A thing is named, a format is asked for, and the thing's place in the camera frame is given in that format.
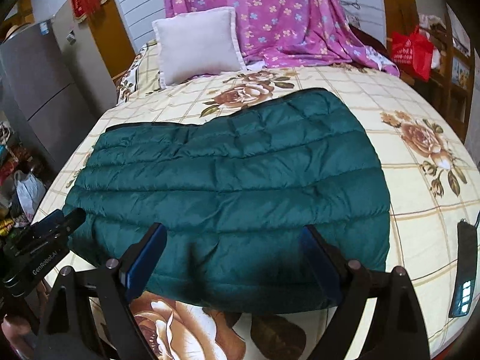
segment blue gripper pad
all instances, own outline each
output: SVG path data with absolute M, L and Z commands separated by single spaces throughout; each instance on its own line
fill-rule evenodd
M 157 229 L 127 273 L 125 297 L 129 303 L 143 293 L 166 245 L 167 228 L 157 224 Z
M 300 248 L 307 258 L 315 279 L 317 279 L 319 286 L 325 292 L 325 296 L 339 305 L 343 300 L 340 290 L 340 276 L 323 247 L 319 245 L 306 226 L 300 233 L 299 241 Z

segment white pillow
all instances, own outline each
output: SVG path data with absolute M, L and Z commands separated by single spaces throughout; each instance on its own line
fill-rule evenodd
M 220 7 L 155 20 L 160 86 L 192 76 L 246 70 L 235 31 L 235 9 Z

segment red plastic bag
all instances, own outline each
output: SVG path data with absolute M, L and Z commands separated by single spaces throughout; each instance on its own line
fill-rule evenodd
M 417 26 L 409 36 L 393 33 L 392 61 L 405 73 L 428 81 L 434 45 L 419 31 Z

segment refrigerator door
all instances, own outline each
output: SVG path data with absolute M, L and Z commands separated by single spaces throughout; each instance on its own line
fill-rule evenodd
M 50 22 L 23 28 L 0 46 L 0 62 L 18 108 L 29 120 L 72 84 Z

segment white plastic bag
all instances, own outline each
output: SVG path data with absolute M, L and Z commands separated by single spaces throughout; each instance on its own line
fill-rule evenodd
M 435 47 L 435 49 L 433 49 L 433 57 L 431 58 L 431 68 L 439 68 L 441 61 L 442 56 L 440 55 L 440 51 L 438 51 L 438 49 Z
M 43 196 L 45 186 L 32 173 L 15 172 L 15 185 L 22 210 L 31 222 Z

